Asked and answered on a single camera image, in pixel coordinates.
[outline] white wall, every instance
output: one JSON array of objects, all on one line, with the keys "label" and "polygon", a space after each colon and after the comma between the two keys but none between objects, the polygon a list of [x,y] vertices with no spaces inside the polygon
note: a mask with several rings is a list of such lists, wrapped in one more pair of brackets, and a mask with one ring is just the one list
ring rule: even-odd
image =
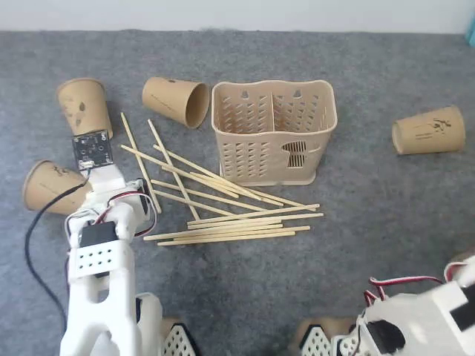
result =
[{"label": "white wall", "polygon": [[0,30],[464,33],[474,0],[2,0]]}]

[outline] scattered chopsticks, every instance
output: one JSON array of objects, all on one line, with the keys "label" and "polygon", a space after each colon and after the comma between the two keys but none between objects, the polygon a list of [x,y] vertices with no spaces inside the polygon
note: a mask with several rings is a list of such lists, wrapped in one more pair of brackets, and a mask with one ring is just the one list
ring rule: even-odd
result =
[{"label": "scattered chopsticks", "polygon": [[[263,193],[255,189],[242,187],[236,183],[228,181],[227,179],[217,174],[214,174],[213,172],[197,165],[196,163],[187,160],[186,158],[183,158],[182,156],[179,156],[178,154],[167,150],[163,144],[163,141],[158,135],[157,129],[154,127],[151,120],[148,121],[148,124],[150,125],[151,132],[154,135],[155,140],[157,141],[157,145],[154,145],[153,147],[163,154],[165,162],[155,157],[149,156],[148,154],[144,154],[143,152],[138,151],[137,145],[135,144],[132,133],[130,132],[130,128],[128,127],[128,123],[125,119],[125,116],[123,115],[123,113],[121,115],[122,120],[124,122],[125,130],[129,136],[129,140],[132,147],[128,147],[125,145],[121,145],[120,147],[134,154],[137,158],[140,169],[142,170],[142,174],[144,175],[145,180],[147,181],[151,189],[152,196],[155,197],[155,199],[156,196],[160,196],[170,200],[181,202],[183,204],[187,204],[194,217],[194,220],[187,222],[188,231],[149,235],[147,237],[144,237],[144,240],[159,240],[159,242],[157,243],[158,246],[167,246],[294,236],[295,233],[298,231],[310,230],[310,226],[304,225],[284,227],[284,224],[282,223],[284,220],[301,220],[323,216],[323,213],[315,212],[317,208],[320,207],[319,204],[305,205],[299,202]],[[163,171],[172,173],[177,184],[174,185],[156,179],[149,179],[145,171],[145,167],[143,166],[142,159],[146,159],[149,162],[153,162],[156,165],[159,165]],[[194,171],[186,172],[183,169],[175,167],[171,159],[175,159],[178,162],[187,165]],[[214,189],[215,191],[234,198],[234,200],[229,198],[217,197],[214,194],[207,194],[201,191],[186,188],[183,184],[183,181],[181,180],[182,177],[192,179],[195,182],[198,182],[202,185]],[[157,189],[152,189],[152,184],[158,185],[162,188],[179,191],[183,197],[169,194],[164,191],[158,191]],[[190,198],[190,195],[206,198],[215,202],[230,204],[239,208],[251,210],[252,212],[235,214],[231,211],[223,210],[221,208],[215,208],[214,206],[207,205],[201,202],[196,202]],[[246,202],[240,202],[237,199],[239,199],[241,195],[257,200],[259,203],[276,205],[279,208],[269,209],[261,206],[248,204]],[[220,217],[200,219],[200,216],[196,212],[196,208],[211,211],[213,213],[219,214]],[[312,211],[313,213],[285,214],[294,211]]]}]

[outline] brown paper cup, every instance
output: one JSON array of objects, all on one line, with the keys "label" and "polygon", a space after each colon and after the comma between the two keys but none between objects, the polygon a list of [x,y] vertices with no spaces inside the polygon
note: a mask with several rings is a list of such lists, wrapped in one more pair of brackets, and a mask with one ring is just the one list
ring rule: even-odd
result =
[{"label": "brown paper cup", "polygon": [[142,102],[187,128],[197,128],[208,112],[209,90],[203,83],[152,77],[143,87]]},{"label": "brown paper cup", "polygon": [[[85,178],[66,168],[60,167],[51,161],[39,161],[23,184],[23,201],[29,210],[40,210],[52,199],[85,181]],[[69,215],[75,212],[84,202],[86,194],[91,191],[88,183],[74,193],[62,198],[47,211],[51,213]]]},{"label": "brown paper cup", "polygon": [[92,78],[68,80],[58,87],[56,95],[74,135],[107,130],[109,137],[112,137],[105,90],[101,82]]},{"label": "brown paper cup", "polygon": [[398,154],[459,151],[465,145],[465,126],[456,106],[422,113],[393,123]]}]

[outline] wooden stick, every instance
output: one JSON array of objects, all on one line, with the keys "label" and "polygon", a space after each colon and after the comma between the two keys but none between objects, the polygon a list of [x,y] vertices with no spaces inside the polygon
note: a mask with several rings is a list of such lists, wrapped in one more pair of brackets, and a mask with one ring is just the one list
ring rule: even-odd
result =
[{"label": "wooden stick", "polygon": [[[211,177],[205,177],[203,176],[202,174],[193,174],[194,176],[196,177],[199,177],[201,179],[210,179],[210,180],[213,180],[213,178]],[[268,194],[268,193],[263,193],[262,191],[256,191],[255,189],[251,189],[251,188],[246,188],[248,191],[254,193],[254,194],[257,194],[263,198],[267,198],[267,199],[270,199],[270,200],[274,200],[274,201],[277,201],[277,202],[282,202],[282,203],[285,203],[285,204],[288,204],[288,205],[291,205],[291,206],[304,206],[304,204],[301,204],[299,202],[294,202],[292,200],[288,200],[288,199],[285,199],[285,198],[281,198],[281,197],[276,197],[275,195],[271,195],[271,194]]]},{"label": "wooden stick", "polygon": [[[166,182],[161,182],[159,180],[155,180],[155,179],[152,179],[151,180],[152,184],[156,184],[156,185],[159,185],[161,187],[165,187],[165,188],[170,188],[170,189],[174,189],[175,191],[179,191],[180,190],[180,187],[177,187],[176,185],[173,185],[173,184],[170,184],[170,183],[166,183]],[[253,206],[253,205],[250,205],[250,204],[246,204],[244,202],[237,202],[235,200],[230,200],[230,199],[226,199],[226,198],[221,198],[221,197],[216,197],[214,195],[211,195],[211,194],[207,194],[207,193],[202,193],[200,191],[194,191],[193,189],[187,189],[185,188],[185,191],[187,193],[190,193],[190,194],[193,194],[193,195],[198,195],[199,197],[203,197],[203,198],[207,198],[207,199],[211,199],[211,200],[216,200],[218,202],[225,202],[227,204],[231,204],[231,205],[236,205],[236,206],[240,206],[241,208],[247,208],[249,210],[253,210],[253,211],[265,211],[266,209],[264,208],[259,208],[258,206]]]},{"label": "wooden stick", "polygon": [[[218,182],[216,179],[211,178],[209,176],[206,176],[204,174],[199,174],[199,173],[196,173],[196,172],[190,172],[190,174],[197,177],[197,178],[200,178],[202,180],[217,184],[217,186],[219,186],[221,189],[227,189],[228,191],[231,191],[233,193],[239,193],[238,190],[235,189],[234,187],[232,187],[231,185],[223,184],[221,181]],[[267,197],[261,197],[261,200],[263,202],[268,202],[269,204],[273,204],[273,205],[276,205],[276,206],[284,206],[284,204],[282,202],[278,202],[276,200],[272,200],[272,199],[267,198]]]},{"label": "wooden stick", "polygon": [[[276,218],[278,218],[280,221],[284,221],[284,220],[308,219],[310,217],[322,217],[322,216],[323,216],[323,213],[307,213],[307,214],[296,214],[296,215],[278,215],[276,216]],[[202,228],[202,227],[210,228],[213,226],[219,226],[217,224],[220,224],[220,223],[221,222],[209,222],[206,224],[188,225],[188,230],[195,230],[197,228]]]},{"label": "wooden stick", "polygon": [[[162,167],[162,169],[164,171],[167,171],[167,172],[173,172],[173,169],[171,169],[171,167],[167,166],[167,165],[164,165]],[[220,191],[221,193],[229,195],[230,197],[233,197],[233,198],[236,198],[236,199],[239,198],[239,195],[238,195],[236,190],[228,189],[228,187],[226,187],[225,185],[215,183],[214,181],[211,181],[209,179],[202,179],[202,178],[199,178],[199,177],[195,177],[192,174],[186,173],[185,171],[181,171],[178,174],[180,176],[184,176],[184,177],[187,177],[189,179],[193,179],[197,182],[200,182],[201,184],[207,185],[207,186],[209,186],[210,188],[213,188],[216,191]]]},{"label": "wooden stick", "polygon": [[288,232],[275,232],[273,234],[256,234],[256,235],[250,235],[250,236],[215,237],[215,238],[210,238],[210,239],[164,241],[162,243],[158,243],[157,245],[170,246],[170,245],[192,245],[195,243],[220,243],[220,242],[225,242],[225,241],[266,239],[269,237],[294,236],[294,235],[295,235],[295,231],[288,231]]},{"label": "wooden stick", "polygon": [[200,228],[215,228],[219,226],[234,228],[238,226],[259,225],[258,223],[276,224],[276,223],[281,223],[281,222],[282,220],[279,217],[259,217],[255,219],[230,220],[230,221],[222,221],[222,222],[208,222],[206,224],[198,224],[198,225],[188,225],[188,230],[196,230]]},{"label": "wooden stick", "polygon": [[185,171],[182,171],[181,169],[179,168],[176,168],[176,167],[172,167],[171,165],[167,165],[166,163],[160,161],[159,159],[156,159],[152,156],[149,156],[148,154],[144,154],[143,152],[140,152],[138,150],[135,150],[133,148],[130,148],[128,146],[125,146],[125,145],[121,145],[120,146],[122,149],[132,153],[132,154],[136,154],[136,155],[139,155],[140,157],[142,157],[143,159],[147,159],[148,161],[150,162],[153,162],[155,163],[156,165],[159,165],[160,167],[162,167],[164,170],[166,171],[172,171],[172,172],[176,172],[178,173],[180,176],[182,177],[186,177],[186,178],[189,178],[189,179],[193,179],[194,181],[196,182],[199,182],[203,185],[207,185],[209,186],[210,188],[213,188],[217,191],[220,191],[224,194],[228,194],[229,196],[233,197],[233,198],[238,198],[239,195],[235,194],[235,193],[232,193],[230,191],[228,191],[227,189],[223,189],[221,190],[219,187],[216,187],[212,182],[209,182],[207,180],[204,180],[204,179],[201,179],[201,178],[197,178],[197,177],[194,177],[192,176],[190,173],[186,173]]},{"label": "wooden stick", "polygon": [[279,214],[279,213],[290,213],[292,211],[307,210],[308,208],[318,208],[319,206],[320,206],[319,204],[311,204],[311,205],[304,205],[304,206],[292,206],[291,208],[256,211],[254,213],[235,214],[232,217],[213,217],[211,219],[202,219],[200,221],[190,221],[188,222],[188,225],[214,223],[217,221],[227,221],[227,220],[235,220],[235,219],[246,219],[248,217],[262,217],[265,215],[273,215],[273,214]]},{"label": "wooden stick", "polygon": [[[135,143],[134,135],[132,135],[131,128],[128,126],[127,118],[125,117],[125,114],[123,112],[120,113],[120,117],[122,117],[122,123],[124,124],[125,132],[127,133],[128,140],[130,141],[131,146],[134,148],[134,150],[136,150],[137,144]],[[147,170],[145,169],[142,158],[140,158],[138,154],[135,155],[135,158],[137,158],[137,162],[139,163],[139,167],[140,167],[140,170],[142,171],[142,175],[145,181],[147,182],[148,187],[151,189],[150,177],[148,176]],[[162,208],[160,207],[160,204],[158,203],[157,196],[155,194],[152,194],[151,199],[155,204],[155,209],[157,210],[157,213],[160,214],[162,212]]]},{"label": "wooden stick", "polygon": [[176,195],[173,195],[173,194],[164,193],[162,191],[155,191],[154,189],[152,189],[152,191],[155,194],[160,195],[161,197],[169,198],[171,200],[176,200],[176,201],[182,202],[184,204],[193,205],[193,206],[196,206],[197,208],[202,208],[202,209],[205,209],[205,210],[213,211],[214,213],[218,213],[218,214],[221,214],[221,215],[226,215],[228,217],[234,215],[233,213],[230,213],[228,211],[224,211],[224,210],[221,210],[221,209],[218,209],[218,208],[213,208],[212,206],[201,204],[200,202],[194,202],[193,200],[190,200],[190,199],[184,199],[182,197],[177,197]]},{"label": "wooden stick", "polygon": [[[154,126],[154,123],[150,119],[148,119],[148,125],[150,126],[150,130],[151,130],[151,132],[153,133],[153,135],[155,137],[155,141],[157,141],[160,148],[162,148],[162,153],[163,153],[163,156],[165,157],[165,161],[170,166],[173,167],[173,162],[171,161],[170,157],[168,156],[168,153],[166,152],[165,146],[163,145],[163,142],[162,142],[160,136],[158,136],[158,132],[157,132],[157,129],[155,128],[155,126]],[[186,193],[186,189],[183,186],[183,183],[181,182],[180,176],[178,175],[177,172],[172,172],[172,173],[173,173],[173,177],[175,178],[175,181],[178,184],[178,188],[181,191],[181,194],[183,194],[183,198],[190,200],[190,197],[188,196],[188,193]],[[193,205],[188,205],[188,207],[190,208],[191,214],[193,215],[194,219],[199,220],[200,215],[198,215],[198,213],[196,212],[196,209],[194,208],[194,206]]]},{"label": "wooden stick", "polygon": [[[154,145],[154,148],[155,148],[156,150],[161,151],[161,152],[164,153],[163,148],[161,148],[161,147],[159,147],[159,146],[157,146],[157,145]],[[211,177],[215,178],[217,181],[224,182],[224,183],[226,183],[227,185],[232,186],[234,189],[236,189],[237,191],[239,191],[239,193],[242,194],[242,195],[246,195],[246,196],[251,197],[251,198],[254,198],[254,199],[256,199],[256,200],[262,200],[261,197],[259,197],[257,194],[253,194],[253,193],[249,192],[249,190],[247,190],[246,188],[240,187],[239,185],[234,184],[233,182],[230,182],[230,181],[228,181],[227,179],[224,179],[224,178],[218,176],[217,174],[214,174],[214,173],[211,172],[211,171],[208,171],[207,169],[205,169],[205,168],[203,168],[203,167],[197,165],[196,163],[193,163],[193,162],[191,162],[191,161],[188,161],[186,158],[183,158],[183,157],[181,157],[181,156],[178,156],[177,154],[174,154],[174,153],[171,152],[171,151],[168,151],[168,154],[169,154],[170,156],[172,156],[173,158],[175,158],[176,160],[178,160],[178,161],[180,161],[180,162],[182,162],[182,163],[185,163],[186,165],[188,165],[188,166],[190,166],[190,167],[196,169],[197,171],[200,171],[200,172],[202,172],[202,173],[204,173],[204,174],[206,174],[206,175],[208,175],[208,176],[211,176]]]},{"label": "wooden stick", "polygon": [[214,239],[216,237],[239,237],[239,236],[248,236],[248,235],[261,235],[261,234],[273,234],[275,232],[289,232],[289,231],[308,231],[310,230],[310,226],[296,226],[293,228],[282,228],[282,224],[278,224],[277,228],[268,228],[268,229],[259,229],[258,231],[231,231],[231,232],[224,232],[219,234],[211,234],[205,236],[196,236],[196,237],[177,237],[174,241],[187,241],[187,240],[196,240],[196,239]]},{"label": "wooden stick", "polygon": [[190,238],[196,236],[209,236],[214,234],[222,233],[232,233],[232,232],[243,232],[243,231],[256,231],[256,230],[266,230],[269,228],[281,228],[283,224],[269,224],[267,222],[262,222],[261,224],[251,225],[251,226],[220,226],[217,228],[202,228],[200,230],[192,231],[180,231],[180,232],[170,232],[168,234],[158,234],[158,235],[148,235],[143,238],[144,241],[153,241],[153,240],[167,240],[167,239],[177,239],[181,237]]}]

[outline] black cable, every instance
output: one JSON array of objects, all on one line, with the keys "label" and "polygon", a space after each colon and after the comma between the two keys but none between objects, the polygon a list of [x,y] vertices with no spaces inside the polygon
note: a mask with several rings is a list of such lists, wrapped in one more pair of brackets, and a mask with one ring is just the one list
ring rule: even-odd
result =
[{"label": "black cable", "polygon": [[355,351],[351,354],[351,356],[355,356],[358,353],[359,346],[361,345],[361,325],[358,325],[358,342],[355,347]]},{"label": "black cable", "polygon": [[79,185],[76,185],[75,187],[72,187],[72,188],[69,188],[67,191],[65,191],[64,193],[61,193],[60,195],[58,195],[57,197],[55,197],[53,200],[51,200],[48,204],[46,204],[42,210],[38,211],[38,214],[36,214],[35,218],[33,219],[33,221],[31,222],[30,226],[28,227],[28,230],[27,230],[27,233],[25,234],[24,236],[24,258],[26,259],[27,261],[27,266],[28,266],[28,269],[30,270],[30,273],[33,275],[33,278],[36,280],[36,282],[38,282],[38,284],[45,290],[46,294],[51,298],[51,300],[54,302],[55,306],[57,307],[59,313],[61,314],[61,319],[62,319],[62,331],[63,333],[66,332],[66,325],[68,323],[68,320],[66,318],[66,312],[61,304],[61,302],[59,301],[59,298],[56,294],[54,294],[54,292],[50,289],[50,287],[48,287],[48,285],[46,284],[46,282],[39,276],[38,272],[35,270],[35,268],[33,267],[33,263],[31,261],[31,255],[30,255],[30,241],[31,241],[31,234],[33,233],[33,230],[36,226],[36,224],[38,223],[38,221],[41,219],[43,213],[49,209],[49,207],[51,207],[53,204],[55,204],[56,202],[60,201],[62,198],[74,193],[75,191],[77,191],[78,189],[84,187],[88,180],[89,180],[89,175],[91,174],[91,170],[89,169],[88,170],[88,175],[86,177],[86,180],[79,184]]}]

